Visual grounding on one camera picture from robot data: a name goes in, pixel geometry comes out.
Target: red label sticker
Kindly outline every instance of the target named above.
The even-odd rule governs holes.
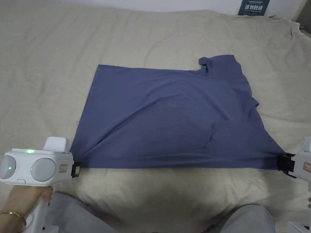
[[[308,171],[308,172],[311,172],[311,164],[305,162],[305,163],[304,163],[304,170],[306,170],[306,171]]]
[[[67,171],[67,167],[68,167],[68,165],[61,165],[59,167],[59,172],[66,172]]]

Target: blue t-shirt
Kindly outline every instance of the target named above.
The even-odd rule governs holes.
[[[233,55],[197,71],[98,65],[72,143],[89,168],[277,169],[284,154]]]

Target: gold bracelet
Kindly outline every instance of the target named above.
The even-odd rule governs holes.
[[[24,223],[24,229],[23,230],[25,230],[26,225],[27,225],[27,221],[21,214],[13,212],[13,211],[0,211],[0,214],[10,214],[10,215],[15,215],[15,216],[19,217]]]

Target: finger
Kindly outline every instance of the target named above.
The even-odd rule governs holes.
[[[45,202],[50,202],[52,199],[53,188],[51,186],[44,187],[44,191],[42,193],[43,200]]]

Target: white handle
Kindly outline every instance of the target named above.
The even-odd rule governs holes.
[[[48,203],[39,198],[35,210],[27,218],[26,233],[42,233],[45,216],[48,212]]]

